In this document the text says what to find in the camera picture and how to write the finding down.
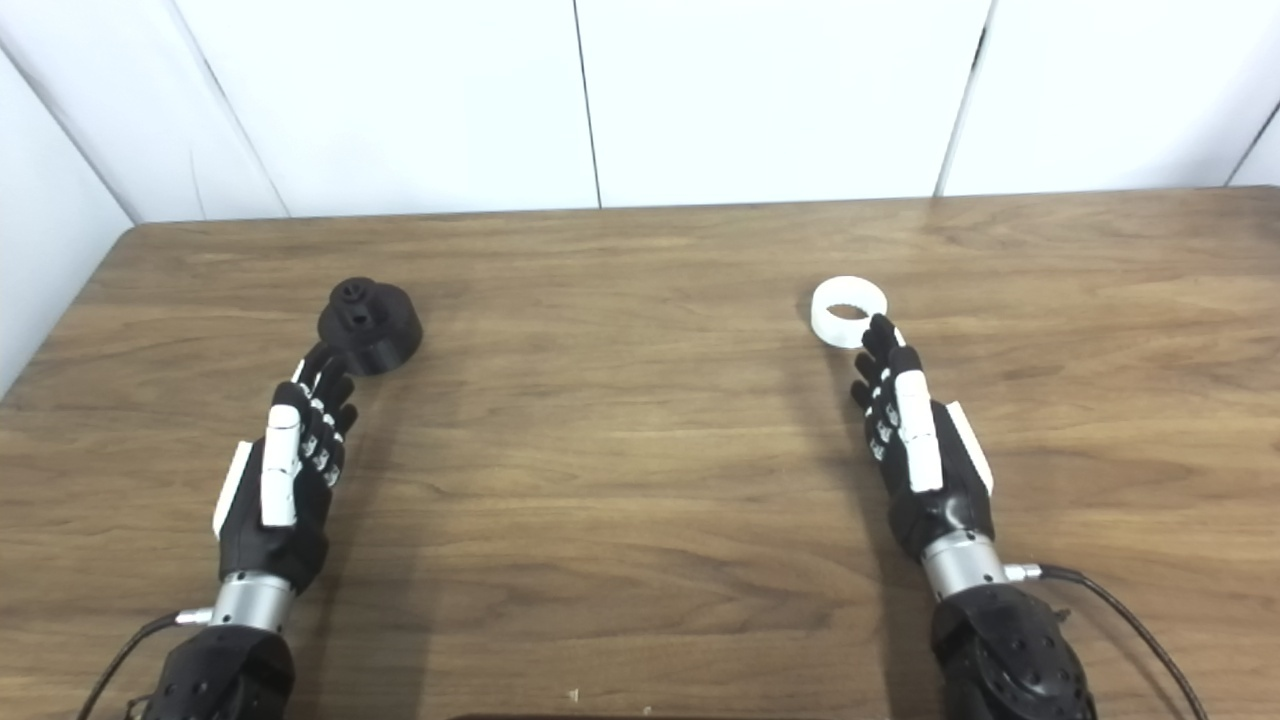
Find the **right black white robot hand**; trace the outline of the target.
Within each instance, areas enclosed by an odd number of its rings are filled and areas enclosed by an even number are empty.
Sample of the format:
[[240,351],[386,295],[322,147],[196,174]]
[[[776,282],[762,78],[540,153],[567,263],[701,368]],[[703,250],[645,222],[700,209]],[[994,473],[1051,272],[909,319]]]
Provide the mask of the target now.
[[960,402],[933,397],[919,352],[886,315],[870,318],[861,342],[851,396],[899,547],[920,559],[956,532],[993,539],[993,477]]

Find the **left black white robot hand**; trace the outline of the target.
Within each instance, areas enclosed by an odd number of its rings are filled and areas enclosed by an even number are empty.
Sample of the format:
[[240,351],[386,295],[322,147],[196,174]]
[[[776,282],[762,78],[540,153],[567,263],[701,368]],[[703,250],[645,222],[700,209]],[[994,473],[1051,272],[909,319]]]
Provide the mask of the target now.
[[302,594],[320,575],[333,488],[358,418],[353,392],[346,360],[324,342],[276,386],[262,436],[237,445],[216,502],[220,579],[266,574]]

